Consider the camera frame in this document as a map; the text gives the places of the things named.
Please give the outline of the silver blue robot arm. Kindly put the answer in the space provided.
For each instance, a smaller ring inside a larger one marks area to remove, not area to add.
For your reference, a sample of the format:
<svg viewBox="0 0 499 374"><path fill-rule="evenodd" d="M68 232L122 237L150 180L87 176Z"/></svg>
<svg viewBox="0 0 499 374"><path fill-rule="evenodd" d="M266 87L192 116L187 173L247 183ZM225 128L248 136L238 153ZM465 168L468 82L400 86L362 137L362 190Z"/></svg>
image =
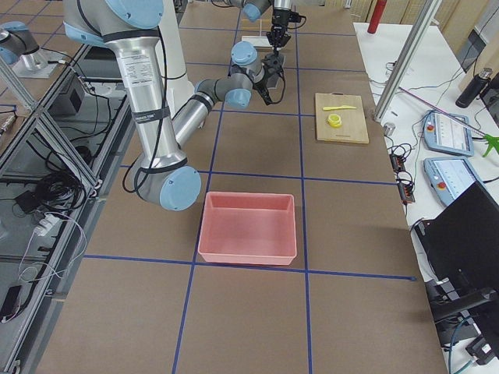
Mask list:
<svg viewBox="0 0 499 374"><path fill-rule="evenodd" d="M273 50L259 58L251 43L240 41L232 47L228 77L200 82L173 111L167 72L183 53L171 1L65 1L63 10L68 38L115 54L143 148L124 177L124 190L166 210L189 208L201 179L188 165L186 141L218 102L246 108L256 91L270 104L268 87L281 78L283 57Z"/></svg>
<svg viewBox="0 0 499 374"><path fill-rule="evenodd" d="M211 1L218 7L236 7L242 10L250 22L256 22L262 15L272 9L271 29L266 32L267 43L277 53L291 38L288 30L300 28L306 17L292 10L291 1Z"/></svg>

